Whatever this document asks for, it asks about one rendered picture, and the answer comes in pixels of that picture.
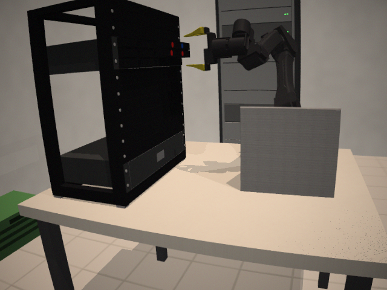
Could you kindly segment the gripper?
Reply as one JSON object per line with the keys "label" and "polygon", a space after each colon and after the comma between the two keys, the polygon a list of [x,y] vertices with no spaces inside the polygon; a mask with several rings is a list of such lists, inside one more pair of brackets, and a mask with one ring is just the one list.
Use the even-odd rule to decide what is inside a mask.
{"label": "gripper", "polygon": [[218,60],[215,59],[215,57],[231,56],[229,49],[226,49],[226,45],[228,45],[230,38],[213,39],[213,38],[216,38],[216,34],[210,32],[210,29],[207,27],[200,27],[195,31],[193,31],[192,33],[185,35],[184,37],[200,36],[205,34],[207,35],[208,48],[204,49],[204,64],[195,64],[195,65],[186,65],[186,66],[195,67],[202,71],[210,71],[210,65],[218,63]]}

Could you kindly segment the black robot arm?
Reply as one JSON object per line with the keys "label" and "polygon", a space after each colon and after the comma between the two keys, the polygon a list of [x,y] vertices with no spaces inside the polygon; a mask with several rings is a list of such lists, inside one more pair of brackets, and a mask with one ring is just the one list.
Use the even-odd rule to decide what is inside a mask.
{"label": "black robot arm", "polygon": [[300,101],[296,98],[293,84],[293,61],[298,51],[295,40],[280,25],[274,28],[273,31],[263,34],[261,40],[255,44],[254,30],[250,26],[248,20],[237,19],[233,25],[232,37],[234,38],[213,38],[230,38],[226,49],[229,49],[231,56],[215,57],[215,59],[238,56],[237,61],[246,70],[250,71],[266,63],[271,54],[277,68],[277,91],[274,98],[274,107],[301,108]]}

